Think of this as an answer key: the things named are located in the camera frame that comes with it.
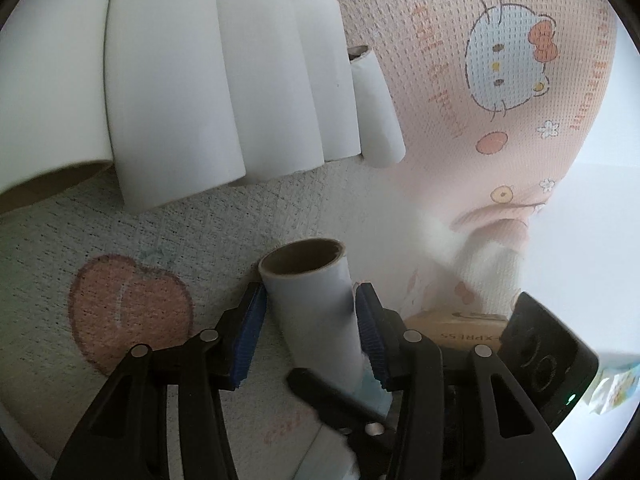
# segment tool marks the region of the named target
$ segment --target hello kitty face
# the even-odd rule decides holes
[[[488,8],[476,21],[465,54],[466,83],[478,106],[506,115],[549,90],[546,63],[558,57],[556,22],[517,4]]]

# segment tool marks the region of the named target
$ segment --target white cylinder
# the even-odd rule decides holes
[[[105,55],[111,142],[128,210],[244,175],[216,0],[111,0]]]
[[[349,54],[362,156],[374,168],[388,168],[404,158],[406,149],[385,76],[368,46],[350,48]]]
[[[324,160],[360,154],[358,115],[338,0],[291,0],[314,96]]]
[[[246,166],[241,184],[324,164],[291,0],[218,0],[226,74]]]
[[[20,0],[0,30],[0,213],[108,168],[109,0]]]
[[[296,366],[353,393],[364,356],[344,245],[326,238],[294,242],[265,256],[258,270]]]

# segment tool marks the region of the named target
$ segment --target brown cardboard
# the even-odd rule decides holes
[[[500,335],[507,326],[505,316],[476,312],[443,312],[430,310],[404,320],[407,328],[417,330],[439,346],[471,350],[485,344],[500,348]]]

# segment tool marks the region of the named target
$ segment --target metal pin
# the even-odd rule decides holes
[[[202,332],[200,332],[200,339],[205,343],[211,343],[212,341],[218,339],[218,332],[213,330],[212,328],[204,329]]]
[[[385,427],[379,422],[370,422],[364,427],[364,431],[369,436],[378,436],[385,433]]]
[[[422,334],[416,330],[407,330],[402,336],[409,343],[419,343],[422,341]]]
[[[474,348],[474,351],[480,357],[489,357],[492,354],[491,349],[487,345],[478,345]]]
[[[146,345],[135,345],[131,349],[131,355],[133,357],[144,357],[148,352],[149,348],[147,348]]]

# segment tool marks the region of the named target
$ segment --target white flower print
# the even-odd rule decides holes
[[[542,182],[540,182],[540,187],[544,193],[551,193],[556,185],[555,180],[551,180],[550,178],[546,178]]]
[[[548,139],[549,137],[557,137],[558,136],[558,128],[560,127],[560,123],[555,123],[553,121],[545,121],[545,123],[536,128],[536,131],[540,134],[540,137],[543,139]]]

